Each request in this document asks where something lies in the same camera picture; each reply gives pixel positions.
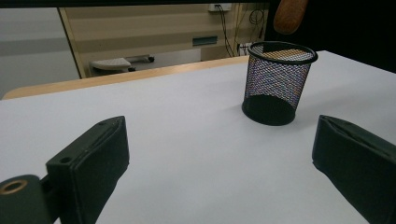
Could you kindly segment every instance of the mesh pencil holder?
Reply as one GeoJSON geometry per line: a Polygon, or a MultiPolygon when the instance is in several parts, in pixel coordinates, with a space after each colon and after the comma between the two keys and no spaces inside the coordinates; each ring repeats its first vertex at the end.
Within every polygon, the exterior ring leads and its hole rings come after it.
{"type": "Polygon", "coordinates": [[[262,124],[292,122],[309,68],[318,55],[304,46],[273,41],[252,44],[248,52],[243,112],[262,124]]]}

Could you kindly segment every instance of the wire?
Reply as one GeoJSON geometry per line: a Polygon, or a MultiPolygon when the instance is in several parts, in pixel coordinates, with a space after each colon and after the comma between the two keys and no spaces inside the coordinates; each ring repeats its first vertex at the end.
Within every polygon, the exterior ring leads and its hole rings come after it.
{"type": "Polygon", "coordinates": [[[247,14],[248,11],[248,3],[246,4],[244,14],[242,14],[241,19],[239,20],[239,15],[241,14],[241,4],[238,3],[238,10],[237,10],[237,18],[236,18],[236,27],[235,27],[235,34],[234,34],[234,40],[233,40],[233,50],[238,52],[238,55],[240,55],[240,46],[241,44],[238,42],[238,37],[239,37],[239,28],[241,27],[241,23],[245,18],[245,15],[247,14]]]}
{"type": "Polygon", "coordinates": [[[225,22],[225,14],[224,14],[224,10],[222,8],[221,5],[215,5],[215,7],[219,8],[219,12],[220,12],[220,16],[221,16],[221,24],[222,24],[222,29],[223,29],[223,33],[224,33],[224,44],[225,44],[225,48],[227,50],[227,53],[230,57],[235,56],[235,54],[233,53],[233,48],[231,47],[230,42],[228,41],[228,37],[227,37],[227,26],[226,26],[226,22],[225,22]]]}
{"type": "Polygon", "coordinates": [[[262,23],[262,28],[258,31],[259,32],[258,38],[261,38],[262,33],[263,33],[263,26],[265,23],[264,10],[259,9],[257,3],[256,3],[256,9],[254,9],[253,11],[250,12],[249,22],[250,22],[250,24],[254,25],[254,29],[251,31],[250,40],[249,40],[249,42],[252,42],[254,32],[256,31],[256,29],[259,30],[259,25],[262,23]]]}

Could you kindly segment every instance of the wall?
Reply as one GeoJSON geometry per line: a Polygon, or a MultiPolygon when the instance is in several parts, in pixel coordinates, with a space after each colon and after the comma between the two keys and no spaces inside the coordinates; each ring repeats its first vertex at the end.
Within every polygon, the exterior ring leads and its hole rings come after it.
{"type": "MultiPolygon", "coordinates": [[[[260,29],[249,23],[249,14],[263,4],[233,4],[225,13],[229,41],[248,41],[260,29]]],[[[66,7],[61,8],[82,77],[91,77],[89,62],[177,51],[219,47],[224,53],[221,16],[209,12],[208,4],[135,7],[66,7]],[[195,37],[218,37],[218,43],[193,46],[195,37]]]]}
{"type": "Polygon", "coordinates": [[[0,9],[0,98],[19,87],[78,78],[56,8],[0,9]]]}

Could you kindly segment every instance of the white object on shelf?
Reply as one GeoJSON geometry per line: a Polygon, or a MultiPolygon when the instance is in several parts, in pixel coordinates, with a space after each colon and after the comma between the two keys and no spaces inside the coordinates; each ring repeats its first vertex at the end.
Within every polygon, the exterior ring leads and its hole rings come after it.
{"type": "Polygon", "coordinates": [[[131,67],[131,63],[126,61],[124,58],[95,61],[90,62],[90,64],[92,67],[102,70],[122,70],[131,67]]]}

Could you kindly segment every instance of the brass screw hole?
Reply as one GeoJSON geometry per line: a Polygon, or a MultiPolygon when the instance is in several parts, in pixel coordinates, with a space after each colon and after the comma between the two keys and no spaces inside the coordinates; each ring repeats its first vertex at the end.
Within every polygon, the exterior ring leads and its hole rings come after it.
{"type": "Polygon", "coordinates": [[[0,194],[6,195],[18,192],[26,187],[26,185],[27,181],[24,179],[11,181],[0,188],[0,194]]]}

